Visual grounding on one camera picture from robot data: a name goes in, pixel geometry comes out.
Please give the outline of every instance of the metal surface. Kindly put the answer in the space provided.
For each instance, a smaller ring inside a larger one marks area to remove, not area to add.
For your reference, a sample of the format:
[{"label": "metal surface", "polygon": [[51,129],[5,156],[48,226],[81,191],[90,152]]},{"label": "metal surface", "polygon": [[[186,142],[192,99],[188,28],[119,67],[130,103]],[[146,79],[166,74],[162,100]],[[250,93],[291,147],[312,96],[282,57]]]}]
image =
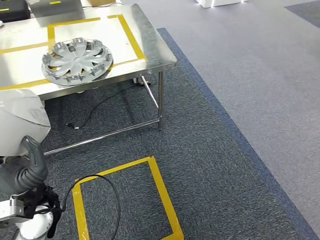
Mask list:
[{"label": "metal surface", "polygon": [[69,150],[69,149],[74,149],[74,148],[80,147],[80,146],[85,145],[85,144],[89,144],[89,143],[93,143],[93,142],[101,140],[101,139],[105,139],[105,138],[107,138],[107,137],[111,137],[111,136],[114,136],[114,135],[117,135],[117,134],[125,133],[125,132],[128,132],[128,131],[130,131],[130,130],[138,129],[138,128],[141,128],[141,127],[144,127],[144,126],[155,124],[155,123],[157,123],[158,121],[159,121],[158,119],[154,119],[154,120],[146,121],[146,122],[140,123],[140,124],[137,124],[137,125],[128,126],[128,127],[122,128],[122,129],[120,129],[120,130],[116,130],[116,131],[114,131],[114,132],[100,135],[100,136],[98,136],[98,137],[94,137],[94,138],[91,138],[91,139],[88,139],[88,140],[80,141],[80,142],[77,142],[77,143],[69,145],[69,146],[64,146],[64,147],[60,147],[60,148],[55,149],[55,150],[48,151],[48,152],[45,153],[45,156],[57,154],[57,153],[63,152],[63,151]]},{"label": "metal surface", "polygon": [[146,87],[146,92],[149,94],[149,96],[151,98],[152,102],[153,103],[153,105],[158,110],[159,107],[158,106],[157,101],[155,100],[155,98],[153,96],[152,92],[151,92],[149,86],[148,85],[147,81],[146,81],[144,76],[141,77],[142,82],[143,83],[143,85]]},{"label": "metal surface", "polygon": [[10,199],[0,202],[0,222],[15,216],[23,217],[23,202]]},{"label": "metal surface", "polygon": [[36,18],[82,11],[80,0],[26,0],[26,2]]},{"label": "metal surface", "polygon": [[[86,8],[83,17],[90,22],[57,24],[82,18],[80,14],[68,13],[5,24],[0,29],[0,90],[29,88],[42,100],[48,100],[176,65],[174,55],[137,4]],[[78,37],[99,39],[109,48],[114,60],[112,69],[107,75],[76,86],[43,80],[42,57],[51,43]]]},{"label": "metal surface", "polygon": [[164,91],[165,91],[165,73],[161,71],[158,73],[158,130],[164,127]]},{"label": "metal surface", "polygon": [[51,83],[74,86],[88,83],[106,72],[113,59],[99,40],[75,38],[54,44],[42,57],[42,73]]}]

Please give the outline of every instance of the carpet border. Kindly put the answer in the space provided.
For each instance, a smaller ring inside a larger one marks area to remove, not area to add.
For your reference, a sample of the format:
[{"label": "carpet border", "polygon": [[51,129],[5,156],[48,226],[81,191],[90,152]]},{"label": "carpet border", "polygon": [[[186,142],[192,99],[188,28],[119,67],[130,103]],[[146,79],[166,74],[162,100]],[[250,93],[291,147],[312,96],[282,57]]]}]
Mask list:
[{"label": "carpet border", "polygon": [[251,147],[251,145],[235,125],[235,122],[214,95],[214,93],[195,70],[187,57],[171,37],[165,27],[158,28],[158,32],[169,42],[174,49],[174,55],[178,55],[186,66],[187,71],[203,95],[212,105],[213,109],[218,114],[223,124],[229,129],[237,144],[242,152],[249,157],[258,173],[278,202],[282,206],[285,212],[295,225],[299,233],[306,240],[320,240],[312,228],[290,200],[290,198],[273,177],[273,175]]}]

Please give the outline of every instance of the white robot body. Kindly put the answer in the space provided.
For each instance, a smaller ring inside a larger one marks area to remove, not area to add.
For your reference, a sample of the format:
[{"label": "white robot body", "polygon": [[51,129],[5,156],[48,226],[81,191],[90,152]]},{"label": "white robot body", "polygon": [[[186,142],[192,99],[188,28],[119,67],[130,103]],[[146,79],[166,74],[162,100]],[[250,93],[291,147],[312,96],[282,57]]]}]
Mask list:
[{"label": "white robot body", "polygon": [[49,119],[38,96],[28,89],[0,92],[0,153],[20,156],[26,153],[21,145],[24,136],[41,143],[51,130]]}]

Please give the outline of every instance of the yellow tape outline on floor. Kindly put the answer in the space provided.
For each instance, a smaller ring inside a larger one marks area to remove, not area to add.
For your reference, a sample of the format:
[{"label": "yellow tape outline on floor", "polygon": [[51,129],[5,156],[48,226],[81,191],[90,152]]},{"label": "yellow tape outline on floor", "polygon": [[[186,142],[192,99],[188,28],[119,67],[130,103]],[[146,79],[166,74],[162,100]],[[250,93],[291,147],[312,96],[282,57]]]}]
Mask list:
[{"label": "yellow tape outline on floor", "polygon": [[[115,67],[115,66],[122,65],[122,64],[127,64],[127,63],[131,63],[131,62],[140,61],[140,60],[144,60],[144,61],[147,60],[143,55],[141,48],[137,42],[136,38],[134,38],[134,34],[131,32],[131,30],[130,29],[130,27],[128,26],[128,24],[127,23],[127,21],[125,20],[125,18],[122,14],[109,15],[107,18],[108,19],[118,18],[118,21],[120,22],[121,26],[125,31],[127,38],[129,40],[132,49],[137,55],[137,59],[113,64],[112,66],[111,66],[110,69]],[[22,51],[22,50],[27,50],[27,49],[45,47],[45,46],[48,46],[48,48],[50,48],[50,47],[51,47],[51,46],[53,46],[56,43],[56,38],[55,38],[55,33],[54,33],[55,27],[66,26],[66,25],[71,25],[71,24],[88,23],[88,22],[100,21],[100,20],[101,20],[100,17],[94,17],[94,18],[88,18],[88,19],[80,19],[80,20],[74,20],[74,21],[65,21],[65,22],[57,22],[57,23],[49,24],[49,25],[47,26],[48,42],[42,42],[42,43],[31,44],[31,45],[26,45],[26,46],[17,46],[17,47],[6,48],[6,49],[0,49],[0,55],[1,54],[6,54],[6,53],[11,53],[11,52],[17,52],[17,51]],[[4,87],[0,87],[0,91],[2,91],[2,90],[9,90],[9,89],[31,88],[31,87],[33,87],[33,86],[48,84],[48,83],[50,83],[50,81],[48,80],[48,79],[41,79],[41,80],[21,83],[21,84],[14,84],[14,85],[8,85],[8,86],[4,86]]]},{"label": "yellow tape outline on floor", "polygon": [[[100,176],[105,176],[146,162],[148,162],[149,167],[150,168],[151,173],[153,177],[153,180],[155,183],[156,188],[158,189],[158,195],[160,196],[160,199],[162,202],[165,213],[167,214],[170,226],[172,229],[172,234],[162,238],[162,240],[183,240],[184,237],[183,231],[181,230],[180,224],[179,223],[178,218],[177,217],[176,212],[174,211],[174,206],[171,203],[171,200],[170,199],[164,181],[162,180],[162,174],[158,168],[155,157],[145,157],[136,161],[128,162],[124,165],[116,166],[106,171],[102,171],[97,174]],[[82,180],[76,184],[72,190],[79,240],[90,240],[80,184],[94,180],[96,178],[97,177],[93,176]]]}]

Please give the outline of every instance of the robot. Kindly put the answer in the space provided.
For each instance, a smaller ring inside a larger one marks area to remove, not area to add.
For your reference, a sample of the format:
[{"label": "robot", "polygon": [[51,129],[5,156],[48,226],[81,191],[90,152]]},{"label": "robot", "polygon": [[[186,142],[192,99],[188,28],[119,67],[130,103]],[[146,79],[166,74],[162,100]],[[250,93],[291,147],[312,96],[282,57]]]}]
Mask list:
[{"label": "robot", "polygon": [[41,142],[51,130],[42,101],[27,89],[0,91],[0,228],[16,225],[15,240],[52,240],[66,210],[45,180]]}]

